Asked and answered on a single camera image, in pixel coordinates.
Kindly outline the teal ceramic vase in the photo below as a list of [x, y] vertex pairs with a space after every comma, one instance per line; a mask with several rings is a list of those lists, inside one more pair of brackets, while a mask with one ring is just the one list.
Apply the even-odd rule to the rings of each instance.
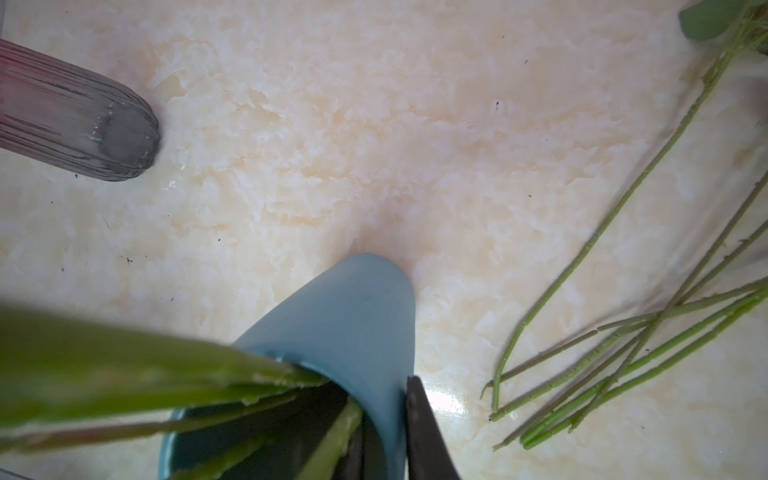
[[321, 397], [165, 437], [159, 476], [192, 468], [282, 425], [284, 435], [225, 473], [227, 479], [293, 479], [354, 397], [364, 409], [366, 479], [405, 474], [406, 384], [414, 371], [415, 296], [408, 276], [374, 255], [348, 257], [245, 331], [234, 347], [315, 371], [331, 381]]

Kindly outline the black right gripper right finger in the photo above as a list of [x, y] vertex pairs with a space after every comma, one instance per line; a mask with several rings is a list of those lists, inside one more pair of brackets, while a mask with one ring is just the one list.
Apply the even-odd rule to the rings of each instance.
[[418, 376], [407, 382], [406, 433], [410, 480], [460, 479]]

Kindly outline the pink carnation spray stem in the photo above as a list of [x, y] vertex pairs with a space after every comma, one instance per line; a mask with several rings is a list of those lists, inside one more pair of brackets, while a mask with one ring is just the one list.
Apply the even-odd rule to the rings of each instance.
[[321, 375], [212, 342], [1, 307], [1, 425], [254, 402]]

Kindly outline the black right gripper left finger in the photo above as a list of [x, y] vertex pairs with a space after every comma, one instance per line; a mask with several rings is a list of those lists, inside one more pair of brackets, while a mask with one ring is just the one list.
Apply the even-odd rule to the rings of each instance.
[[336, 465], [333, 480], [362, 480], [364, 460], [364, 433], [359, 427], [351, 437], [346, 453]]

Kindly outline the red ribbed glass vase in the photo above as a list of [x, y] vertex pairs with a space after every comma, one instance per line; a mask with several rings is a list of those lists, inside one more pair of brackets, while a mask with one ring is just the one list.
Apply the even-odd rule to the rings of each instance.
[[2, 149], [121, 182], [154, 165], [160, 141], [151, 106], [127, 86], [2, 41]]

